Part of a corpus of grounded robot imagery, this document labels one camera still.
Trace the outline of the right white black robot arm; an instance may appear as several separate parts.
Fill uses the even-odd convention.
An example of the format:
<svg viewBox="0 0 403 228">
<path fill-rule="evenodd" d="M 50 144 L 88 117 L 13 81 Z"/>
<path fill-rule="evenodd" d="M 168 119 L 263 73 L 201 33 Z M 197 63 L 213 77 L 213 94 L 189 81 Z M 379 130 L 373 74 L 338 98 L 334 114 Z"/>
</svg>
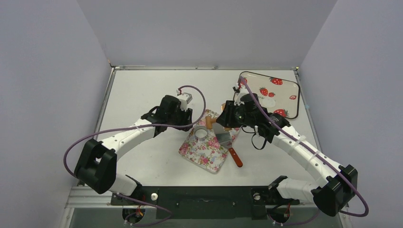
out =
<svg viewBox="0 0 403 228">
<path fill-rule="evenodd" d="M 356 195 L 358 171 L 326 157 L 279 113 L 270 113 L 255 102 L 256 94 L 246 94 L 241 104 L 227 100 L 217 123 L 226 128 L 248 126 L 266 142 L 277 146 L 293 158 L 314 179 L 314 182 L 277 178 L 268 190 L 269 199 L 280 203 L 284 199 L 313 202 L 328 216 L 334 217 Z"/>
</svg>

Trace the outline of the floral pattern tray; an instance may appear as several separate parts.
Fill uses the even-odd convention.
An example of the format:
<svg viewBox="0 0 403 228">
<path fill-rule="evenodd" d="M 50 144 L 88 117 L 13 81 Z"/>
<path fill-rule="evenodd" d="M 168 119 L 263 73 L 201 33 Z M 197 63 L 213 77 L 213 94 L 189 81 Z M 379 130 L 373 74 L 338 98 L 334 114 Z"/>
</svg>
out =
<svg viewBox="0 0 403 228">
<path fill-rule="evenodd" d="M 207 130 L 207 135 L 203 140 L 196 138 L 196 131 L 195 127 L 192 128 L 180 146 L 179 154 L 200 168 L 216 174 L 224 164 L 229 151 L 220 145 L 212 129 Z"/>
</svg>

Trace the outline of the metal spatula wooden handle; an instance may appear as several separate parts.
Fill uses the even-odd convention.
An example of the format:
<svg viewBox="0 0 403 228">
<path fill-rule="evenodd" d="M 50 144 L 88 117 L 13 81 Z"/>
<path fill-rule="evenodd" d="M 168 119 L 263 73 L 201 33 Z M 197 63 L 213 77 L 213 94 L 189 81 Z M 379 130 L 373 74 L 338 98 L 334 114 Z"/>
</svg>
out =
<svg viewBox="0 0 403 228">
<path fill-rule="evenodd" d="M 219 144 L 229 151 L 230 156 L 239 168 L 243 167 L 243 162 L 232 146 L 233 138 L 231 135 L 231 128 L 224 128 L 218 123 L 213 123 L 212 128 Z"/>
</svg>

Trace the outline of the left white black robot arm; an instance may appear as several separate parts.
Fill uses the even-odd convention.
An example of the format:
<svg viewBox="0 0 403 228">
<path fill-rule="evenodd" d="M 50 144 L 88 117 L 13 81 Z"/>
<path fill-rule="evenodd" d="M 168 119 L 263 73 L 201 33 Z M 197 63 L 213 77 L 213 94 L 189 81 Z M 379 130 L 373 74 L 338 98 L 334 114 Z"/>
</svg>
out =
<svg viewBox="0 0 403 228">
<path fill-rule="evenodd" d="M 106 191 L 121 193 L 129 204 L 141 200 L 140 184 L 117 171 L 117 162 L 127 152 L 142 142 L 158 136 L 169 127 L 181 131 L 190 130 L 192 109 L 188 104 L 192 95 L 166 95 L 159 106 L 152 108 L 138 119 L 129 130 L 97 141 L 88 140 L 76 164 L 74 175 L 97 193 Z"/>
</svg>

